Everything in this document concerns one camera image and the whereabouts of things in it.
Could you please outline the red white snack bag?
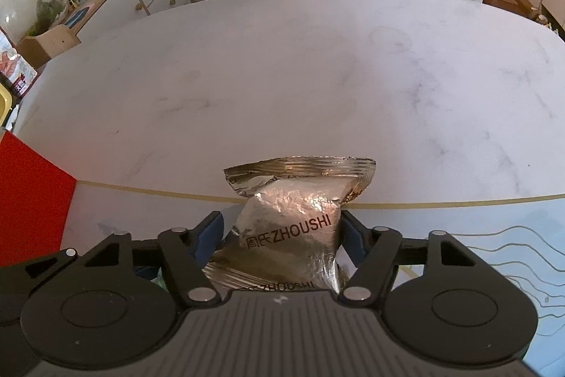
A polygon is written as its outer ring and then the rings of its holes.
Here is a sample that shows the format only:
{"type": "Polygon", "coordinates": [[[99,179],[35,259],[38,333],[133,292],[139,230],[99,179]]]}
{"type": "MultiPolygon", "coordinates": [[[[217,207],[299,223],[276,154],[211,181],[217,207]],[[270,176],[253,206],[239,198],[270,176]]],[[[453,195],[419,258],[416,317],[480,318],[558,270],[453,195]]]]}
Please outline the red white snack bag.
{"type": "Polygon", "coordinates": [[[1,82],[14,96],[21,99],[34,84],[38,72],[19,54],[4,30],[0,33],[0,53],[1,82]]]}

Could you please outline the silver foil snack packet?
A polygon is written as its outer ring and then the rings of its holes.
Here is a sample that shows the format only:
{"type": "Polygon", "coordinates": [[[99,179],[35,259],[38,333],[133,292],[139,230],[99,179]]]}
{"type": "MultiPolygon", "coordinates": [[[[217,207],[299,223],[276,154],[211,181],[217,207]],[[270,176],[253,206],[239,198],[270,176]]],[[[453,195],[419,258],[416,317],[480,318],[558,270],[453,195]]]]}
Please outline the silver foil snack packet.
{"type": "Polygon", "coordinates": [[[337,292],[336,254],[345,204],[371,184],[370,158],[290,156],[225,169],[245,203],[204,269],[230,290],[337,292]]]}

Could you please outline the blue patterned table mat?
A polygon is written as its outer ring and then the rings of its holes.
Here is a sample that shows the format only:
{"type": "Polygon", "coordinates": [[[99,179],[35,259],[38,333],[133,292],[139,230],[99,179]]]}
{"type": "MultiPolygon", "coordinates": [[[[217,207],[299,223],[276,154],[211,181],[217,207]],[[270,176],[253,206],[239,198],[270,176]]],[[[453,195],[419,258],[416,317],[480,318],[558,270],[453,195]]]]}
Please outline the blue patterned table mat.
{"type": "Polygon", "coordinates": [[[538,328],[529,359],[540,367],[564,358],[564,196],[480,202],[346,207],[365,226],[420,238],[447,231],[520,288],[538,328]]]}

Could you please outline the white red cardboard box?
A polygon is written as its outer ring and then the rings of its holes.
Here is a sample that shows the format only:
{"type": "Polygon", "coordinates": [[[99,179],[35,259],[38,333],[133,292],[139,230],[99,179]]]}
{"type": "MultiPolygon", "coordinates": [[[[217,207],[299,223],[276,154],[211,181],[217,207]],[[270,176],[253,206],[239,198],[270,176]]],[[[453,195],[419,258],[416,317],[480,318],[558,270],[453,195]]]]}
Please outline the white red cardboard box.
{"type": "Polygon", "coordinates": [[[0,156],[1,265],[57,252],[77,180],[5,130],[0,156]]]}

